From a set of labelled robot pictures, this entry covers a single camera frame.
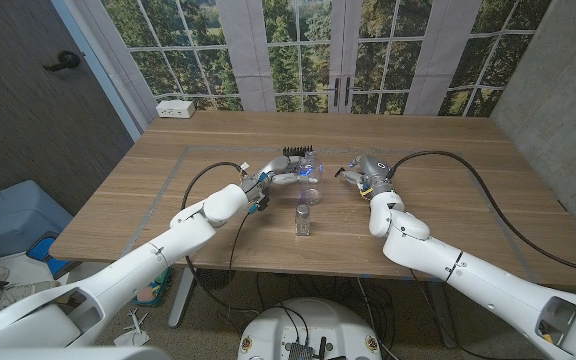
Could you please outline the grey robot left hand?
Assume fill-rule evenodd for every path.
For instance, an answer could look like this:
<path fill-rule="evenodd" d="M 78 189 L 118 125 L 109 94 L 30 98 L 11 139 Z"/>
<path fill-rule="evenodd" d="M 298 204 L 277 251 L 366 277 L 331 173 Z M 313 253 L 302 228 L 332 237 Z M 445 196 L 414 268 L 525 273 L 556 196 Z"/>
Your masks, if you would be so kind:
<path fill-rule="evenodd" d="M 307 164 L 305 156 L 279 156 L 253 175 L 244 175 L 240 187 L 251 204 L 249 212 L 263 211 L 267 207 L 269 197 L 264 191 L 271 184 L 317 184 L 319 180 L 312 173 L 306 174 Z"/>

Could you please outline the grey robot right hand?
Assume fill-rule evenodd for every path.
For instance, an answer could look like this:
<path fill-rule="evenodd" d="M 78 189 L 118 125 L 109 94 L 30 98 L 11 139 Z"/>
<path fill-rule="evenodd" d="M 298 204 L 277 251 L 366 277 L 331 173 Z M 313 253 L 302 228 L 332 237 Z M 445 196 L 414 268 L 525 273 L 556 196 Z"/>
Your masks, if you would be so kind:
<path fill-rule="evenodd" d="M 341 167 L 335 176 L 341 176 L 347 182 L 356 184 L 363 198 L 371 200 L 381 193 L 394 191 L 388 177 L 391 168 L 374 156 L 359 155 L 350 162 L 349 167 L 350 170 Z"/>

